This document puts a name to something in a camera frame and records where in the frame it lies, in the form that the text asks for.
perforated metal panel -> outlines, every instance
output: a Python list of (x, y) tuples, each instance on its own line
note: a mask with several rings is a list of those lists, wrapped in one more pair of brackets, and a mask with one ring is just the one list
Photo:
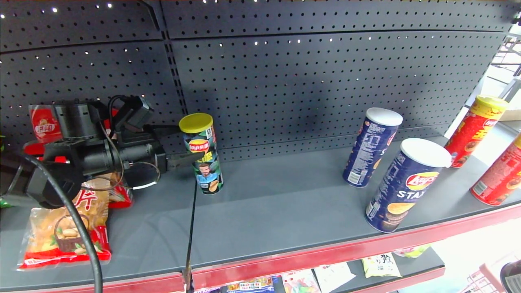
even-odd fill
[(0, 14), (0, 52), (161, 39), (137, 1), (1, 1)]
[[(516, 13), (503, 1), (201, 0), (152, 7), (0, 3), (6, 142), (19, 147), (33, 139), (29, 103), (114, 94), (144, 94), (156, 107), (154, 123), (175, 123), (186, 109), (212, 114), (224, 160), (247, 158), (231, 152), (260, 145), (294, 152), (348, 146), (334, 140), (351, 140), (371, 106), (403, 114), (404, 135), (439, 135)], [(317, 145), (302, 147), (305, 140)], [(183, 151), (180, 142), (163, 141), (168, 151)]]
[(367, 30), (506, 31), (517, 6), (507, 1), (163, 2), (172, 38)]
[[(440, 124), (433, 126), (400, 129), (396, 133), (394, 139), (398, 141), (409, 137), (423, 138), (442, 136), (445, 133), (448, 125), (449, 124)], [(221, 160), (225, 162), (246, 160), (250, 158), (258, 158), (264, 156), (287, 155), (292, 153), (348, 148), (353, 146), (355, 139), (356, 135), (346, 135), (290, 142), (260, 144), (253, 146), (242, 146), (238, 148), (219, 150), (219, 156), (221, 156)]]
[[(20, 148), (34, 140), (28, 105), (59, 100), (108, 102), (116, 94), (143, 95), (156, 109), (150, 122), (176, 124), (182, 107), (162, 41), (48, 48), (0, 56), (2, 135)], [(169, 152), (182, 139), (162, 141)]]
[(221, 148), (357, 133), (369, 107), (402, 128), (448, 124), (503, 40), (493, 32), (359, 32), (173, 41), (189, 112)]

plastic snack package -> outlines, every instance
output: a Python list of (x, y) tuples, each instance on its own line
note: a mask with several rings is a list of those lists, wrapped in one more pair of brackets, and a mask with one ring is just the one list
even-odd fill
[[(111, 184), (115, 184), (119, 180), (119, 173), (113, 172), (108, 175), (104, 175), (105, 177), (110, 178), (112, 181)], [(127, 182), (123, 178), (121, 183), (127, 186)], [(113, 190), (109, 191), (109, 209), (124, 209), (126, 207), (131, 207), (134, 204), (134, 196), (132, 195), (132, 190), (125, 188), (121, 185), (114, 187)]]
[(320, 293), (311, 269), (284, 273), (281, 276), (286, 293)]
[(317, 276), (322, 293), (330, 293), (356, 277), (356, 275), (351, 273), (346, 262), (321, 265), (313, 270)]
[(257, 278), (250, 281), (228, 285), (227, 293), (269, 293), (275, 292), (271, 277)]
[(52, 105), (29, 105), (29, 114), (38, 142), (49, 143), (61, 139), (60, 124), (54, 117)]
[(194, 291), (194, 293), (220, 293), (220, 292), (221, 292), (221, 287), (217, 287), (217, 288), (203, 288), (203, 289), (199, 289), (199, 290)]
[(399, 257), (415, 259), (415, 258), (419, 257), (424, 251), (426, 251), (430, 246), (431, 246), (431, 244), (429, 243), (429, 244), (425, 244), (425, 245), (414, 246), (414, 247), (409, 247), (409, 248), (405, 248), (405, 249), (399, 249), (399, 250), (393, 251), (393, 253), (398, 255)]
[(363, 258), (365, 277), (402, 277), (391, 253)]
[[(109, 184), (110, 181), (105, 179), (93, 179), (83, 186), (107, 188), (110, 187)], [(72, 200), (102, 262), (108, 262), (111, 256), (105, 224), (108, 217), (108, 197), (108, 191), (81, 190)], [(26, 249), (21, 251), (18, 270), (89, 261), (85, 244), (65, 207), (55, 210), (32, 209), (22, 247)]]

red snack bag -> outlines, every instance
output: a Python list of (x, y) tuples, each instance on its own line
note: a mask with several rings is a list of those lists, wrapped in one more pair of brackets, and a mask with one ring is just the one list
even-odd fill
[[(110, 174), (110, 178), (112, 179), (113, 184), (119, 180), (119, 173), (113, 172)], [(127, 185), (125, 179), (121, 181), (123, 185)], [(124, 209), (126, 207), (131, 207), (134, 203), (134, 197), (132, 195), (132, 190), (125, 188), (121, 185), (114, 187), (113, 190), (109, 191), (110, 202), (108, 204), (109, 209)]]
[(38, 142), (49, 143), (61, 139), (60, 125), (51, 105), (29, 105), (29, 114)]
[(508, 146), (470, 192), (489, 205), (500, 205), (516, 188), (521, 186), (521, 135)]
[(500, 98), (479, 95), (456, 132), (445, 145), (452, 156), (452, 167), (461, 168), (485, 135), (498, 122), (508, 103)]
[[(93, 179), (83, 185), (107, 188), (109, 184), (105, 179)], [(89, 231), (100, 261), (106, 262), (111, 256), (105, 224), (108, 197), (108, 191), (81, 190), (72, 201)], [(29, 221), (30, 228), (24, 238), (27, 248), (19, 263), (19, 270), (89, 261), (85, 244), (65, 207), (55, 210), (32, 209)]]

lay's logo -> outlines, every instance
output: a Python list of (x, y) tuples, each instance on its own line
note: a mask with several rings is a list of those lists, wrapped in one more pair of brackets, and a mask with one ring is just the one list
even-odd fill
[(192, 153), (206, 152), (210, 149), (210, 142), (205, 139), (194, 139), (188, 144)]
[(483, 128), (485, 128), (486, 126), (489, 126), (489, 127), (492, 127), (494, 126), (498, 121), (495, 120), (495, 119), (487, 119), (487, 121), (485, 121), (485, 123), (483, 123)]
[(423, 172), (410, 175), (405, 184), (407, 184), (407, 187), (411, 190), (422, 190), (433, 183), (436, 177), (438, 177), (438, 174), (439, 172)]

peanut bag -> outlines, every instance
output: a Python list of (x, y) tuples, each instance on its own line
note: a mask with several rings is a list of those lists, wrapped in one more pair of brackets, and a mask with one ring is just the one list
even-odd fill
[[(110, 187), (110, 181), (93, 179), (83, 186), (107, 188)], [(72, 202), (91, 236), (100, 261), (108, 262), (111, 254), (105, 223), (109, 191), (80, 190)], [(21, 257), (19, 270), (89, 261), (85, 244), (65, 207), (55, 210), (32, 209), (24, 242), (27, 242), (27, 247)]]

